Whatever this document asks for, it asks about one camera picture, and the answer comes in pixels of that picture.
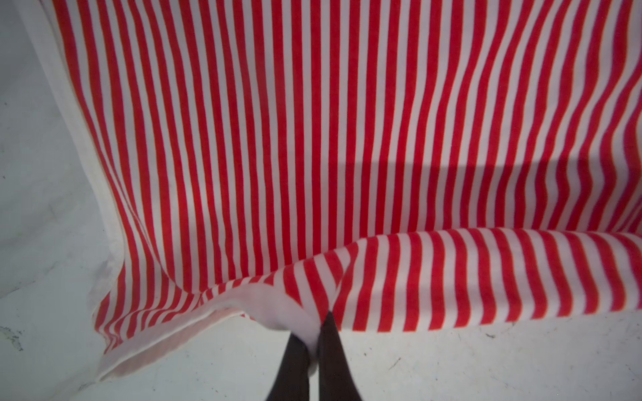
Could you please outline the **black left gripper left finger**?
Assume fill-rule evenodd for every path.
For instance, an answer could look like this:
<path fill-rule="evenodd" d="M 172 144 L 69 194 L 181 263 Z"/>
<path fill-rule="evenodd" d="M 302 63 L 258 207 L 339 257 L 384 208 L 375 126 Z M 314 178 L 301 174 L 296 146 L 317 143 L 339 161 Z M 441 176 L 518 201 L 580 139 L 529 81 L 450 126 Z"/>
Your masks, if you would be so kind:
<path fill-rule="evenodd" d="M 309 401 L 309 350 L 294 334 L 289 336 L 283 359 L 267 401 Z"/>

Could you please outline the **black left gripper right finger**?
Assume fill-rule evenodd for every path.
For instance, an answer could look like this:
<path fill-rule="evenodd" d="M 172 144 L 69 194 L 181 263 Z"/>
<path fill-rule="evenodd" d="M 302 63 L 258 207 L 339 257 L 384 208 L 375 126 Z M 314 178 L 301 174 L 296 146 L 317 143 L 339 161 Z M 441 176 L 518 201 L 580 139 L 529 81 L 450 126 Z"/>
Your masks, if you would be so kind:
<path fill-rule="evenodd" d="M 332 312 L 328 312 L 321 326 L 317 354 L 319 399 L 321 401 L 361 401 Z"/>

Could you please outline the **red white striped tank top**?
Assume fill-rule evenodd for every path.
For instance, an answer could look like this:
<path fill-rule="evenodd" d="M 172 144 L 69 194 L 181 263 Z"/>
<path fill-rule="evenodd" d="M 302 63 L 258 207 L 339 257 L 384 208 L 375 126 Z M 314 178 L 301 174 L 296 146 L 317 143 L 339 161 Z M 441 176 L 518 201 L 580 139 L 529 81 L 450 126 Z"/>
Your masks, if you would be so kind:
<path fill-rule="evenodd" d="M 638 1 L 19 1 L 105 223 L 98 380 L 641 306 Z"/>

